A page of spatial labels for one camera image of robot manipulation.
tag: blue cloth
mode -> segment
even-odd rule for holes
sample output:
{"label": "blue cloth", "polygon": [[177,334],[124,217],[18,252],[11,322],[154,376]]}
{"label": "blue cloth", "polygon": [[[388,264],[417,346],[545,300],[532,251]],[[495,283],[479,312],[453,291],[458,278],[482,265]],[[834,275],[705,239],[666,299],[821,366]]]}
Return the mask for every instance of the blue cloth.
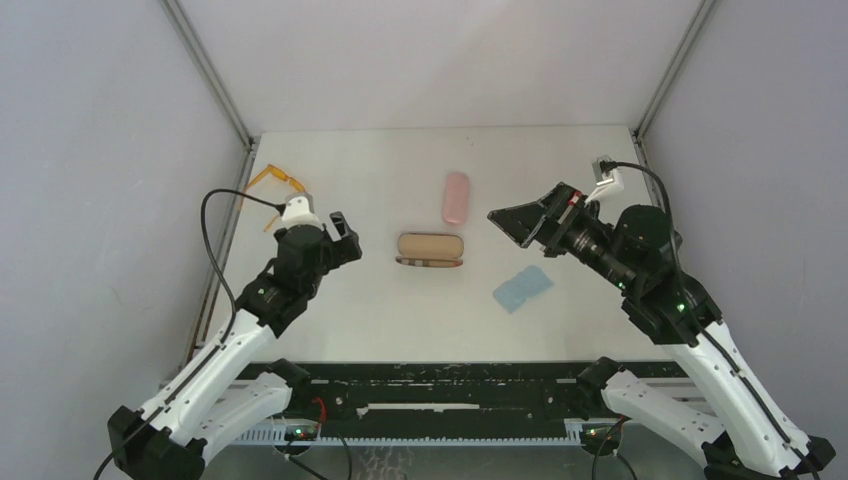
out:
{"label": "blue cloth", "polygon": [[512,313],[524,305],[528,298],[539,295],[553,284],[541,268],[531,265],[501,284],[492,292],[492,296],[507,312]]}

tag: white wall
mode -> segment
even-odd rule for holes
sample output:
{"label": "white wall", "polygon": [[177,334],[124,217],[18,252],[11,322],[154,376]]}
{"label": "white wall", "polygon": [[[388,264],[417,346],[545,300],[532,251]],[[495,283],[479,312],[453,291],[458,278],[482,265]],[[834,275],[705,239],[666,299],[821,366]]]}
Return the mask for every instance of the white wall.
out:
{"label": "white wall", "polygon": [[4,1],[0,24],[0,477],[86,479],[180,361],[199,202],[240,145],[156,1]]}
{"label": "white wall", "polygon": [[685,260],[848,469],[848,3],[723,2],[648,137]]}
{"label": "white wall", "polygon": [[698,0],[184,0],[253,134],[635,127]]}

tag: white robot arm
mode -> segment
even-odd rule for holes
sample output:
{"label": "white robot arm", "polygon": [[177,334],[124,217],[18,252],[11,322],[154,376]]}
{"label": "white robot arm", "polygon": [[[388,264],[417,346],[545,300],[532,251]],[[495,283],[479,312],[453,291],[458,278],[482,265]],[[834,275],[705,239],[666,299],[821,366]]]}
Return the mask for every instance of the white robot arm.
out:
{"label": "white robot arm", "polygon": [[[569,253],[615,285],[630,321],[661,345],[703,393],[717,417],[696,412],[642,384],[602,358],[578,384],[592,404],[632,418],[680,447],[709,480],[817,477],[834,457],[830,443],[808,436],[778,408],[742,358],[721,311],[697,280],[680,269],[671,215],[634,205],[615,226],[598,219],[598,200],[623,186],[609,157],[596,161],[590,195],[564,184],[536,202],[494,210],[489,219],[516,244],[543,245],[546,257]],[[664,193],[664,204],[668,205]]]}
{"label": "white robot arm", "polygon": [[308,194],[296,194],[275,207],[282,222],[274,233],[277,256],[244,288],[230,322],[176,378],[138,410],[121,407],[112,415],[112,454],[95,479],[112,458],[135,480],[199,479],[227,444],[289,406],[292,387],[272,372],[235,396],[219,399],[256,353],[306,310],[324,275],[358,260],[362,251],[358,235],[339,212],[330,218],[340,238],[330,238]]}

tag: black cable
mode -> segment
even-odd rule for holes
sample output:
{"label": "black cable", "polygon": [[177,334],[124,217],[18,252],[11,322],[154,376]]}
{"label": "black cable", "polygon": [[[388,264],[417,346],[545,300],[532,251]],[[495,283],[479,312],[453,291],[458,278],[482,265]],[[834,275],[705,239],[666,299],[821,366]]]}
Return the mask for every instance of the black cable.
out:
{"label": "black cable", "polygon": [[627,471],[630,472],[630,476],[633,477],[633,480],[639,480],[636,477],[636,471],[633,470],[633,466],[630,465],[630,462],[628,462],[627,459],[624,458],[624,456],[621,455],[620,453],[616,453],[615,456],[618,457],[619,460],[621,460],[621,463],[623,463],[625,467],[627,467]]}
{"label": "black cable", "polygon": [[596,480],[597,478],[598,459],[601,458],[601,451],[603,451],[604,446],[607,444],[607,440],[612,438],[612,436],[615,435],[616,430],[620,430],[621,427],[624,425],[624,422],[626,422],[627,420],[629,420],[629,418],[622,417],[621,420],[615,422],[615,425],[610,427],[609,431],[604,436],[603,441],[601,441],[601,446],[598,447],[598,451],[595,452],[595,456],[592,457],[592,480]]}
{"label": "black cable", "polygon": [[[323,429],[323,428],[327,428],[327,429],[329,429],[329,430],[332,430],[332,431],[333,431],[333,433],[334,433],[337,437],[339,437],[339,440],[341,440],[341,442],[342,442],[342,446],[344,446],[344,449],[345,449],[345,456],[347,456],[347,480],[351,480],[351,478],[353,478],[353,454],[352,454],[352,453],[351,453],[351,451],[350,451],[350,445],[348,445],[348,444],[347,444],[347,440],[345,440],[345,438],[344,438],[343,436],[341,436],[341,434],[339,434],[339,432],[338,432],[336,429],[334,429],[334,428],[330,428],[330,427],[327,427],[326,425],[323,425],[323,424],[321,425],[321,428],[322,428],[322,429]],[[294,458],[294,457],[292,457],[291,455],[289,455],[289,454],[287,454],[287,453],[286,453],[286,451],[289,449],[289,447],[291,446],[291,444],[292,444],[292,443],[294,443],[294,441],[295,441],[296,439],[297,439],[296,437],[293,437],[291,440],[289,440],[289,441],[288,441],[288,443],[286,443],[286,445],[283,447],[283,449],[281,450],[281,452],[280,452],[280,453],[282,453],[283,455],[286,455],[286,460],[291,461],[292,463],[294,463],[294,464],[295,464],[295,465],[297,465],[298,467],[300,467],[300,468],[302,468],[303,470],[305,470],[305,471],[309,472],[309,473],[310,473],[312,476],[314,476],[315,478],[318,478],[319,480],[329,480],[329,479],[327,479],[326,477],[324,477],[323,475],[321,475],[320,473],[316,472],[316,471],[315,471],[315,470],[313,470],[312,468],[310,468],[310,467],[308,467],[307,465],[305,465],[305,464],[304,464],[303,462],[301,462],[300,460],[297,460],[296,458]]]}
{"label": "black cable", "polygon": [[[783,427],[774,417],[774,414],[766,405],[765,401],[763,400],[763,397],[760,396],[759,392],[757,392],[757,390],[754,388],[754,385],[751,384],[751,381],[745,378],[744,376],[739,375],[742,371],[739,368],[739,364],[737,364],[733,357],[730,355],[730,353],[727,352],[727,349],[725,349],[724,346],[721,345],[718,340],[716,340],[715,337],[713,337],[710,332],[708,332],[704,328],[703,325],[701,325],[701,322],[699,322],[698,319],[695,318],[695,314],[692,311],[692,302],[689,298],[689,295],[686,294],[686,287],[683,283],[683,268],[680,266],[680,257],[677,253],[677,243],[675,242],[674,219],[671,214],[671,201],[668,198],[668,191],[665,189],[665,184],[663,183],[662,179],[659,177],[659,175],[654,173],[653,170],[647,167],[643,167],[642,165],[637,165],[635,163],[602,162],[601,165],[602,169],[609,169],[615,167],[624,167],[639,170],[650,176],[651,179],[653,179],[654,182],[657,184],[657,187],[660,189],[660,195],[662,196],[663,206],[665,207],[665,214],[668,215],[671,256],[672,260],[674,261],[674,277],[677,283],[679,293],[682,295],[683,301],[685,302],[686,315],[689,317],[695,328],[698,329],[698,332],[701,333],[704,338],[706,338],[707,341],[713,346],[713,348],[718,350],[719,354],[724,358],[724,360],[727,361],[727,363],[730,365],[731,370],[733,371],[734,376],[742,382],[742,384],[745,386],[751,396],[754,397],[754,401],[757,402],[757,405],[760,407],[760,410],[763,411],[763,414],[766,416],[775,431],[777,431],[778,435],[780,435],[780,438],[784,441],[784,443],[791,444],[792,438],[786,433],[785,430],[783,430]],[[813,478],[815,480],[820,480],[818,471],[809,461],[809,459],[807,459],[807,457],[804,456],[804,454],[801,453],[801,451],[795,447],[792,447],[792,451],[801,460],[801,462],[804,463],[804,466],[806,466],[807,469],[810,470],[810,473],[813,475]]]}
{"label": "black cable", "polygon": [[[230,289],[230,285],[227,283],[227,280],[224,278],[224,272],[221,270],[221,266],[218,265],[218,261],[215,259],[215,254],[212,252],[212,245],[209,242],[209,231],[206,228],[206,204],[209,202],[209,199],[217,193],[229,193],[229,194],[232,194],[232,195],[238,195],[238,196],[247,198],[248,200],[253,200],[254,202],[261,203],[262,205],[266,205],[266,206],[269,206],[271,208],[274,208],[277,211],[279,211],[281,209],[281,206],[273,204],[273,203],[268,202],[266,200],[262,200],[261,198],[256,198],[253,195],[248,195],[244,192],[240,192],[238,190],[233,190],[233,189],[230,189],[230,188],[216,188],[214,190],[210,190],[203,197],[203,201],[200,203],[200,232],[203,236],[203,246],[206,248],[206,255],[209,256],[209,261],[212,263],[212,269],[215,270],[215,275],[217,275],[218,280],[221,282],[221,285],[224,287],[224,291],[227,292],[227,298],[230,300],[230,309],[231,309],[231,312],[232,312],[230,314],[230,321],[227,323],[227,328],[224,330],[224,335],[221,336],[221,343],[223,343],[224,341],[226,341],[227,336],[232,331],[233,325],[235,324],[235,321],[236,321],[236,300],[235,300],[235,297],[233,296],[233,291]],[[200,372],[200,370],[202,370],[203,367],[205,367],[206,364],[209,363],[210,360],[212,360],[212,357],[215,356],[215,354],[218,353],[218,351],[220,349],[221,349],[221,347],[216,345],[209,352],[209,354],[206,355],[206,357],[203,360],[201,360],[200,363],[197,364],[197,367],[195,367],[194,370],[192,370],[192,372],[189,373],[188,376],[182,382],[180,382],[179,385],[177,385],[177,388],[175,388],[174,391],[171,392],[171,394],[168,395],[167,398],[165,398],[165,405],[156,409],[153,412],[153,414],[150,415],[150,418],[148,418],[140,427],[138,427],[133,433],[131,433],[121,443],[121,445],[119,445],[117,448],[112,450],[112,452],[110,452],[109,455],[107,455],[106,458],[103,459],[103,462],[100,463],[100,466],[97,468],[97,471],[94,473],[94,477],[93,477],[92,480],[98,480],[100,478],[100,476],[103,474],[103,470],[105,470],[106,466],[109,465],[109,462],[112,461],[112,459],[115,458],[115,454],[118,453],[120,450],[122,450],[124,447],[126,447],[126,445],[130,442],[130,440],[135,438],[135,436],[144,427],[146,427],[147,425],[150,425],[150,422],[152,422],[153,419],[155,419],[165,409],[165,407],[167,407],[168,404],[170,404],[177,397],[177,395],[179,395],[179,393],[186,387],[186,385],[188,385],[188,383],[191,382],[191,380],[194,379],[194,377],[197,376],[198,372]]]}
{"label": "black cable", "polygon": [[138,435],[138,433],[141,432],[144,427],[150,425],[150,422],[152,422],[157,416],[159,416],[159,414],[162,413],[162,410],[164,410],[164,407],[159,407],[154,410],[153,414],[150,415],[150,418],[145,420],[140,427],[136,428],[133,433],[131,433],[127,438],[124,439],[123,442],[121,442],[120,445],[118,445],[117,448],[109,452],[109,455],[106,455],[106,458],[104,458],[103,461],[100,463],[100,466],[97,467],[97,471],[94,472],[94,477],[92,480],[99,480],[100,475],[103,475],[103,470],[106,470],[106,467],[109,465],[109,462],[111,462],[112,459],[115,458],[115,455],[121,450],[123,450],[123,448],[126,447],[128,443],[130,443],[130,440],[135,438],[135,436]]}

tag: white tabletop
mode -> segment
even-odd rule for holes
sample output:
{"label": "white tabletop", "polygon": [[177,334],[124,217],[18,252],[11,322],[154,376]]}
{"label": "white tabletop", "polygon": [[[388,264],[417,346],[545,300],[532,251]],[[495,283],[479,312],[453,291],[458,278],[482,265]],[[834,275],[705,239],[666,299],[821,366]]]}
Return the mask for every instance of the white tabletop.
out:
{"label": "white tabletop", "polygon": [[[455,128],[266,133],[251,178],[269,163],[300,180],[326,222],[340,210],[359,233],[361,260],[324,278],[318,296],[257,361],[510,362],[667,359],[621,311],[613,286],[570,256],[520,249],[486,219],[493,209],[540,198],[559,181],[591,191],[591,161],[637,162],[624,126]],[[445,176],[468,174],[469,219],[441,220]],[[623,172],[625,191],[605,203],[614,223],[628,205],[650,203],[642,175]],[[282,201],[293,189],[266,178],[249,193]],[[276,254],[263,228],[274,211],[245,202],[225,270],[238,294]],[[464,265],[436,269],[395,262],[403,232],[453,233]],[[507,313],[492,297],[537,265],[554,286]],[[229,317],[223,292],[211,325]]]}

